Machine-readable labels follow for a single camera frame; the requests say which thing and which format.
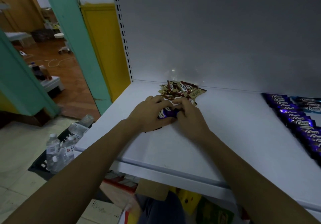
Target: tiled floor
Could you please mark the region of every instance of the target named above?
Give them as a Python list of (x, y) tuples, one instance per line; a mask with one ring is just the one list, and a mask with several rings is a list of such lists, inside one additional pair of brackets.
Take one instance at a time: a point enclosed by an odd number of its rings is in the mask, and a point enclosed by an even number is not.
[[(24, 48), (23, 51), (26, 54), (33, 55), (25, 59), (25, 61), (28, 64), (36, 61), (37, 65), (44, 65), (52, 76), (60, 77), (65, 89), (53, 100), (61, 107), (62, 115), (81, 119), (86, 114), (91, 114), (95, 120), (98, 120), (100, 117), (99, 111), (82, 75), (78, 62), (75, 59), (68, 59), (74, 58), (74, 54), (68, 54), (66, 52), (61, 55), (58, 54), (58, 49), (64, 45), (62, 39), (54, 39)], [(50, 62), (50, 66), (57, 65), (62, 59), (68, 60), (62, 61), (57, 67), (50, 68), (48, 61), (43, 60), (52, 59), (56, 60)]]
[[(57, 117), (41, 128), (11, 122), (0, 129), (0, 223), (45, 183), (27, 169), (45, 150), (49, 134), (60, 134), (73, 122)], [(116, 224), (120, 214), (115, 205), (92, 200), (78, 224)]]

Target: plastic bottle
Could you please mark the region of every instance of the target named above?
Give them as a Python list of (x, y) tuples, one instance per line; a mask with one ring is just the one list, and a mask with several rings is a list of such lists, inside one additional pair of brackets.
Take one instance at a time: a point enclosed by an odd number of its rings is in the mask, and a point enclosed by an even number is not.
[(37, 79), (39, 80), (46, 80), (46, 77), (43, 75), (41, 72), (39, 66), (35, 64), (35, 62), (31, 62), (31, 67), (33, 70), (34, 75), (36, 76)]
[(89, 126), (94, 122), (94, 117), (91, 116), (90, 114), (87, 114), (80, 120), (79, 124), (89, 128)]
[(57, 134), (56, 133), (50, 134), (50, 138), (46, 143), (46, 159), (47, 159), (48, 171), (51, 171), (54, 166), (52, 157), (58, 154), (59, 147), (60, 147), (60, 140), (57, 138)]
[(69, 136), (68, 139), (66, 139), (66, 141), (61, 145), (59, 153), (52, 157), (54, 162), (52, 172), (59, 172), (74, 159), (74, 146), (75, 137)]
[(68, 127), (68, 130), (69, 130), (69, 132), (71, 132), (81, 138), (89, 130), (89, 128), (75, 122), (75, 123), (72, 123)]

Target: white shelf back panel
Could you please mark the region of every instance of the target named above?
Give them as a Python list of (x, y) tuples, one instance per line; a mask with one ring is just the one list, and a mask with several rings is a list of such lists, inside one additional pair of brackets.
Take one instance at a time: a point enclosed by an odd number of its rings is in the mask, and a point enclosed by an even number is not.
[(119, 0), (135, 80), (321, 96), (321, 0)]
[[(127, 118), (138, 103), (157, 95), (159, 88), (154, 82), (131, 83), (75, 150), (84, 151)], [(320, 167), (259, 93), (210, 88), (197, 103), (209, 128), (234, 152), (301, 205), (321, 211)], [(141, 133), (118, 159), (206, 184), (227, 185), (216, 166), (182, 135), (177, 122)]]

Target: teal door frame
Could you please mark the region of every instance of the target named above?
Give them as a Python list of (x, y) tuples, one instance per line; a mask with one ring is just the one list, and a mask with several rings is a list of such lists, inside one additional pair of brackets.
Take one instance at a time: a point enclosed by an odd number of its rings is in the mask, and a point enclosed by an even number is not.
[(20, 114), (33, 116), (43, 108), (51, 117), (59, 113), (59, 107), (48, 96), (2, 30), (0, 67), (0, 91)]
[(112, 102), (78, 0), (49, 0), (49, 2), (102, 115)]

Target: dark pants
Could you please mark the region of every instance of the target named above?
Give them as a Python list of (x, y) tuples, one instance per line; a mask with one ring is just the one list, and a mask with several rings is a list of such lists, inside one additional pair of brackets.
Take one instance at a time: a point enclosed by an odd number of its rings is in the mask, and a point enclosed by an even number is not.
[(137, 224), (185, 224), (179, 198), (171, 191), (165, 201), (148, 198)]

